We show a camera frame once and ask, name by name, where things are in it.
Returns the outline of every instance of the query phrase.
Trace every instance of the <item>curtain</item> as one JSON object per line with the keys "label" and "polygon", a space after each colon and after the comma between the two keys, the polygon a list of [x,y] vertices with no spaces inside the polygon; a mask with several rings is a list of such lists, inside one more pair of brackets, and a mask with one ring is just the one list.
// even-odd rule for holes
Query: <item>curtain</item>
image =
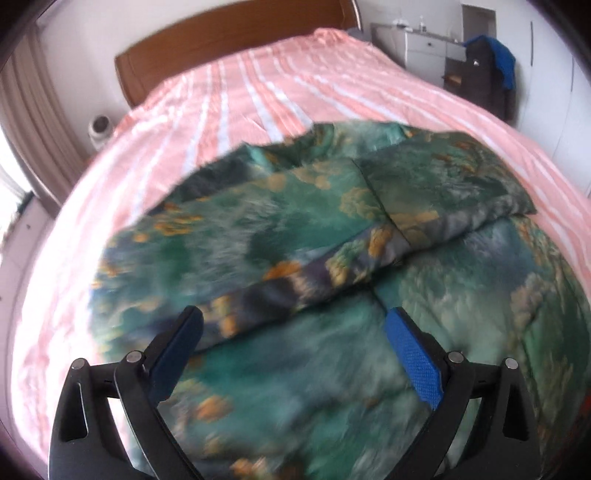
{"label": "curtain", "polygon": [[0,124],[47,211],[59,211],[84,172],[86,156],[57,100],[37,26],[0,72]]}

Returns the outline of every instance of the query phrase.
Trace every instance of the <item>metal pin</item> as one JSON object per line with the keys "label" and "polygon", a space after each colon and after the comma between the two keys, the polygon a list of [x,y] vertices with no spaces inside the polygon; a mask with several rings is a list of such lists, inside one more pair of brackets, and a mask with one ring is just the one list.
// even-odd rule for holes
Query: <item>metal pin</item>
{"label": "metal pin", "polygon": [[449,352],[447,357],[455,364],[461,364],[464,361],[464,356],[460,352]]}
{"label": "metal pin", "polygon": [[507,368],[510,368],[511,370],[515,370],[519,366],[517,360],[515,360],[514,358],[508,358],[507,360],[505,360],[505,365],[507,366]]}
{"label": "metal pin", "polygon": [[72,362],[72,370],[79,370],[84,366],[85,362],[83,358],[77,358]]}
{"label": "metal pin", "polygon": [[125,357],[125,359],[130,364],[134,364],[136,362],[139,362],[142,359],[142,352],[138,352],[137,350],[134,350],[133,352],[129,352],[127,354],[127,356]]}

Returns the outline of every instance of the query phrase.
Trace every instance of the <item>pink bedspread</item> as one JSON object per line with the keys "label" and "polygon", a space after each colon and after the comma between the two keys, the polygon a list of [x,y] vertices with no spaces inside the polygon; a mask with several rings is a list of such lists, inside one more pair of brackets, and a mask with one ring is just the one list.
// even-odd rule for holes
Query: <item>pink bedspread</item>
{"label": "pink bedspread", "polygon": [[123,119],[38,259],[16,333],[11,390],[17,427],[43,459],[70,363],[101,361],[87,331],[87,304],[109,237],[189,172],[242,142],[278,142],[312,122],[346,119],[462,130],[490,146],[528,190],[535,221],[591,297],[591,203],[535,143],[341,31],[235,54],[167,80]]}

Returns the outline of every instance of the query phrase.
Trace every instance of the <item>blue cloth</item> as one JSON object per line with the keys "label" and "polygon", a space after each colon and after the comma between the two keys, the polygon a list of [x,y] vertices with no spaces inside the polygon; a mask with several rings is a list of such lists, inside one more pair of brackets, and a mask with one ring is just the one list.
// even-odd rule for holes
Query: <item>blue cloth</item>
{"label": "blue cloth", "polygon": [[515,57],[511,51],[505,47],[496,38],[487,37],[486,35],[480,35],[467,42],[464,42],[464,46],[467,47],[469,44],[484,38],[491,46],[492,51],[495,55],[496,67],[503,74],[503,88],[506,90],[512,90],[515,88]]}

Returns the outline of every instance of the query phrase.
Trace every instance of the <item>green floral blanket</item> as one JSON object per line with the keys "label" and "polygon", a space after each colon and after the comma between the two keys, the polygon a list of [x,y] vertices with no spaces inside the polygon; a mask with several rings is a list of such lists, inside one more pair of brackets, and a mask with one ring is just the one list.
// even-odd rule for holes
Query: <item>green floral blanket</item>
{"label": "green floral blanket", "polygon": [[[589,385],[591,313],[525,190],[462,133],[320,124],[196,171],[106,248],[108,361],[206,321],[160,412],[206,479],[379,479],[428,416],[384,333],[403,306],[471,361],[515,357],[546,467]],[[471,404],[448,454],[461,454]]]}

